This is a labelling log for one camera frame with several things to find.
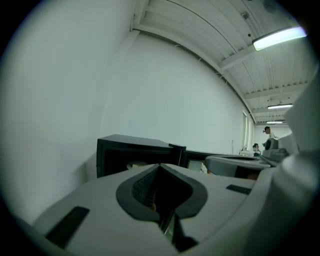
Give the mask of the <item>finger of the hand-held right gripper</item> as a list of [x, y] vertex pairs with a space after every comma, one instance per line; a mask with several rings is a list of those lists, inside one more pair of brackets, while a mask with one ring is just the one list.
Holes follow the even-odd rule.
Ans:
[[248, 176], [271, 167], [260, 157], [242, 155], [210, 155], [205, 158], [205, 166], [217, 176]]

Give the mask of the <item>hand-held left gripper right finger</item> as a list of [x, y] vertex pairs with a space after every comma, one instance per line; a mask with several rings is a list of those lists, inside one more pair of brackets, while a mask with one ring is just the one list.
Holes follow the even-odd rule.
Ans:
[[262, 179], [203, 174], [172, 164], [162, 165], [178, 182], [171, 185], [176, 228], [182, 237], [172, 245], [164, 242], [160, 252], [244, 252], [250, 229], [262, 208]]

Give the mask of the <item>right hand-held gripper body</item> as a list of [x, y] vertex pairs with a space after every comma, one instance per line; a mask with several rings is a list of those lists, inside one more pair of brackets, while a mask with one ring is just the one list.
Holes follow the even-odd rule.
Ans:
[[245, 256], [320, 254], [320, 73], [285, 113], [297, 153], [276, 167]]

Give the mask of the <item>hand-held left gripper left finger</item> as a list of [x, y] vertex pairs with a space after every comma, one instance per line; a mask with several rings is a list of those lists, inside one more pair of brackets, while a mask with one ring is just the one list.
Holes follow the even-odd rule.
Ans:
[[76, 256], [161, 256], [163, 233], [155, 222], [128, 215], [116, 199], [117, 187], [146, 167], [89, 181], [44, 211], [33, 227], [46, 235], [74, 207], [89, 209], [66, 247]]

